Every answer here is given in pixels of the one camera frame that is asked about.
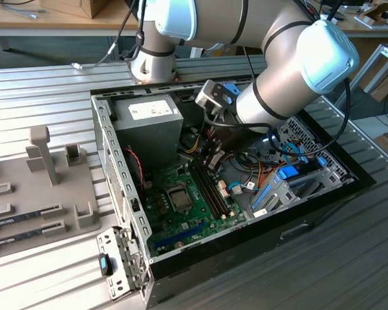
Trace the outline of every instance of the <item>open computer chassis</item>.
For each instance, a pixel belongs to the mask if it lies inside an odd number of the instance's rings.
[[[214,81],[234,83],[239,89],[251,82],[248,78],[241,77]],[[147,307],[165,302],[190,287],[308,231],[326,214],[341,205],[338,202],[353,197],[375,183],[372,177],[335,143],[321,155],[327,159],[329,166],[345,171],[346,178],[342,180],[341,186],[291,204],[280,211],[248,218],[235,227],[185,247],[160,256],[151,255],[147,246],[152,233],[151,226],[113,126],[116,119],[115,104],[117,101],[141,97],[149,100],[149,96],[171,93],[179,98],[181,103],[192,101],[194,104],[193,93],[199,91],[204,83],[205,81],[136,85],[121,89],[95,90],[91,93],[98,152],[118,218],[118,227],[98,236],[102,273],[107,276],[112,300],[133,291],[140,291]],[[308,150],[314,150],[331,139],[304,110],[285,126],[288,125],[293,125],[295,131],[305,136],[302,138]],[[269,153],[266,156],[263,154],[264,159],[269,157]]]

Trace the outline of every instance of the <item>ram slot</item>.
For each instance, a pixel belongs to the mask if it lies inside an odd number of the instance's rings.
[[[210,176],[205,168],[189,166],[189,171],[193,176],[197,187],[199,188],[202,197],[211,209],[214,218],[217,220],[223,214],[228,214],[227,206],[221,198],[219,192],[215,188]]]

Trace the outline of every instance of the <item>motherboard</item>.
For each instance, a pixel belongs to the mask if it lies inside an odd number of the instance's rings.
[[[145,177],[144,210],[153,231],[151,256],[158,256],[236,226],[246,219],[219,187],[219,175],[189,164]]]

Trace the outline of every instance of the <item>aluminum table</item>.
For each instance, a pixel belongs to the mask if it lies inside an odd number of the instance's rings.
[[[266,68],[252,56],[256,72]],[[249,74],[245,58],[179,59],[183,80]],[[132,85],[126,65],[90,72],[69,66],[0,70],[0,160],[25,156],[28,128],[49,127],[51,151],[80,143],[88,161],[99,231],[0,258],[1,309],[144,309],[139,294],[113,304],[95,236],[116,225],[96,153],[89,91]],[[334,134],[341,113],[325,98],[307,111]],[[352,122],[339,139],[377,181],[325,223],[262,257],[155,309],[388,308],[388,156]]]

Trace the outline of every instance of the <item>green circuit board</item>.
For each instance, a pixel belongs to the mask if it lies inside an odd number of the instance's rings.
[[[177,247],[229,229],[245,222],[241,208],[231,197],[223,199],[229,212],[215,218],[203,198],[187,165],[160,170],[149,176],[151,188],[144,193],[144,210],[153,231],[148,239],[151,256],[158,256]],[[218,177],[212,176],[213,186],[218,188]],[[173,208],[167,190],[172,187],[186,188],[193,202],[188,212],[177,212]]]

